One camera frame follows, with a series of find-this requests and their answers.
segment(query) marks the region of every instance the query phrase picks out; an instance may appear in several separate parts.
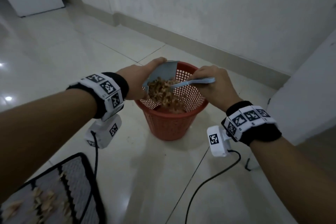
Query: basket rim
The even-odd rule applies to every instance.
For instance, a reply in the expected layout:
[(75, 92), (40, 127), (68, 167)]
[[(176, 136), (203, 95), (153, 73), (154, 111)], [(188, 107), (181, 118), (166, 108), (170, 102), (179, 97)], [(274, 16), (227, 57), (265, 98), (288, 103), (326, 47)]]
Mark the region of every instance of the basket rim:
[[(192, 68), (194, 68), (195, 70), (197, 70), (198, 68), (187, 63), (187, 62), (183, 62), (183, 61), (179, 61), (178, 63), (182, 63), (183, 65), (187, 65), (190, 66)], [(186, 113), (162, 113), (162, 112), (157, 112), (153, 109), (148, 108), (147, 106), (145, 106), (143, 103), (141, 103), (140, 100), (135, 100), (135, 103), (137, 104), (138, 107), (140, 107), (140, 109), (142, 111), (144, 111), (145, 113), (148, 113), (150, 115), (153, 116), (158, 116), (160, 118), (171, 118), (171, 119), (181, 119), (181, 118), (188, 118), (191, 116), (195, 116), (198, 113), (200, 113), (201, 111), (204, 110), (204, 108), (208, 105), (208, 100), (204, 99), (203, 103), (197, 107), (196, 109), (192, 110), (191, 112), (186, 112)]]

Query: white wall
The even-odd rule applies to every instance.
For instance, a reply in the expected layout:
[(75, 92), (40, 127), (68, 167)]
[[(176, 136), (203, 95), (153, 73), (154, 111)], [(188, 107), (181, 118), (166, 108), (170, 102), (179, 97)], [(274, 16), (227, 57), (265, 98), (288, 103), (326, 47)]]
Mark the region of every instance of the white wall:
[(336, 125), (336, 30), (275, 93), (267, 111), (294, 145)]
[(120, 0), (121, 12), (293, 74), (336, 27), (336, 0)]

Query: person's left arm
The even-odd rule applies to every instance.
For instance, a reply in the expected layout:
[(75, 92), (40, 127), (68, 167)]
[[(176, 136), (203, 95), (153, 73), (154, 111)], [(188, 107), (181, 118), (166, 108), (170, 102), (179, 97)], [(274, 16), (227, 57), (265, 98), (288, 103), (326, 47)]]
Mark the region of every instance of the person's left arm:
[[(117, 72), (128, 84), (128, 100), (146, 98), (143, 82), (166, 59)], [(97, 112), (95, 98), (69, 89), (0, 113), (0, 203), (61, 148)]]

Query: black wristband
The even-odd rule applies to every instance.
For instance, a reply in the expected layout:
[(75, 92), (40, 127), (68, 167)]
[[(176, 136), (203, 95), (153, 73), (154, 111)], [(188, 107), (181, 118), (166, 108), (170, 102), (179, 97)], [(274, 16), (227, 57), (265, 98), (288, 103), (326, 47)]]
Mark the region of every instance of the black wristband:
[[(104, 72), (102, 73), (110, 78), (112, 78), (116, 84), (118, 84), (118, 86), (121, 89), (121, 94), (123, 96), (123, 99), (126, 98), (129, 87), (128, 87), (128, 83), (127, 81), (119, 74), (116, 73), (112, 73), (112, 72)], [(90, 95), (93, 96), (93, 98), (95, 99), (96, 103), (97, 103), (97, 112), (95, 114), (95, 116), (93, 117), (94, 119), (100, 119), (103, 117), (103, 115), (106, 113), (106, 107), (105, 107), (105, 103), (104, 100), (101, 99), (93, 89), (86, 87), (80, 83), (69, 86), (67, 88), (67, 90), (69, 89), (80, 89), (80, 90), (85, 90), (86, 92), (90, 93)]]
[[(252, 105), (249, 101), (241, 101), (233, 104), (226, 111), (226, 115), (229, 117), (233, 113), (237, 112), (240, 108)], [(253, 140), (263, 141), (263, 142), (271, 142), (279, 139), (282, 136), (282, 133), (276, 127), (275, 124), (262, 124), (257, 127), (252, 127), (249, 130), (245, 131), (241, 138), (240, 142), (250, 146), (250, 143)]]

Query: person's left hand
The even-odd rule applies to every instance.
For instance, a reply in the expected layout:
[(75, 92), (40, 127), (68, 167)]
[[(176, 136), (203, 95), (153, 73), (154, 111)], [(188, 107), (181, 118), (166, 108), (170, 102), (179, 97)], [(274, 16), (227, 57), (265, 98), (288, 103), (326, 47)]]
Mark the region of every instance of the person's left hand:
[(153, 59), (144, 66), (131, 65), (120, 69), (117, 74), (121, 75), (128, 83), (128, 93), (125, 99), (137, 100), (148, 99), (148, 94), (142, 89), (143, 83), (148, 79), (149, 75), (162, 63), (167, 61), (166, 58), (160, 57)]

